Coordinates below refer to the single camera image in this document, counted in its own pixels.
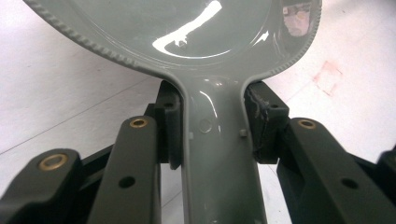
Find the white floor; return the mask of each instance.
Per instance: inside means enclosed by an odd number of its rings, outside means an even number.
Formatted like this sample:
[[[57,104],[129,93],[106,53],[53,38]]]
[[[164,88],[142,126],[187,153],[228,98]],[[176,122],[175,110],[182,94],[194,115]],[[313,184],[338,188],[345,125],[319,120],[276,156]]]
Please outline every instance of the white floor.
[[[56,147],[82,158],[114,143],[123,120],[154,102],[160,80],[63,37],[22,0],[0,7],[0,195],[34,156]],[[396,2],[323,0],[305,56],[265,80],[290,116],[322,122],[369,161],[396,144]],[[276,167],[261,165],[269,223],[290,223]],[[180,172],[163,165],[163,223],[183,223]]]

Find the small hole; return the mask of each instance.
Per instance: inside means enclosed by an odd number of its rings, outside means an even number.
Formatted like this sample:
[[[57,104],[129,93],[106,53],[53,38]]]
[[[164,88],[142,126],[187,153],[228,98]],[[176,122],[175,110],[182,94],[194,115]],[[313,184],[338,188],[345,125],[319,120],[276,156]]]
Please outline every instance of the small hole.
[[[172,107],[173,107],[173,104],[172,104],[172,103],[166,103],[166,104],[164,104],[164,106],[165,106],[166,108],[172,108]]]
[[[145,119],[134,119],[131,121],[130,125],[133,128],[143,128],[148,124],[148,121]]]
[[[350,189],[357,189],[359,187],[358,183],[356,183],[354,180],[349,179],[349,178],[341,179],[341,183],[343,183],[344,186],[346,186]]]
[[[119,182],[119,186],[122,189],[128,189],[134,184],[134,178],[131,176],[126,176]]]
[[[136,121],[134,122],[134,125],[140,126],[140,125],[143,125],[144,123],[145,123],[145,121],[143,121],[142,119],[139,119],[139,120],[136,120]]]
[[[301,123],[306,127],[314,127],[314,124],[312,122],[306,120],[302,121]]]
[[[306,129],[315,129],[317,127],[317,125],[314,122],[307,119],[300,119],[298,123],[300,124],[300,126]]]

